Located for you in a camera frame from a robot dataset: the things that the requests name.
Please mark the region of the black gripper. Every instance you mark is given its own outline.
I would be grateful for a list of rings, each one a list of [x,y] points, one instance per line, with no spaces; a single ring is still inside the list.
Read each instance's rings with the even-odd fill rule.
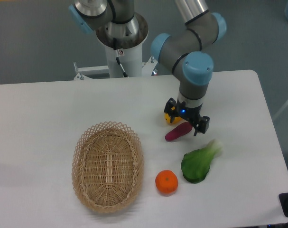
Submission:
[[[185,101],[178,99],[176,103],[173,98],[170,98],[164,108],[165,120],[168,124],[176,124],[184,119],[194,128],[194,136],[198,133],[205,134],[209,128],[210,117],[200,115],[201,107],[202,103],[199,106],[190,107]]]

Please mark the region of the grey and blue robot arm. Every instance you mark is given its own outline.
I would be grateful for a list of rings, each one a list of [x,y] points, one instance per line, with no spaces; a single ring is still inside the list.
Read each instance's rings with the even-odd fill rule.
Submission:
[[[200,114],[214,63],[203,49],[221,39],[227,30],[219,13],[211,13],[203,0],[178,0],[185,31],[174,37],[159,34],[150,46],[151,57],[179,80],[177,99],[169,99],[164,112],[180,117],[205,133],[209,117]],[[111,78],[142,76],[142,44],[148,36],[146,20],[132,0],[76,0],[69,6],[75,23],[86,34],[95,33],[104,46]]]

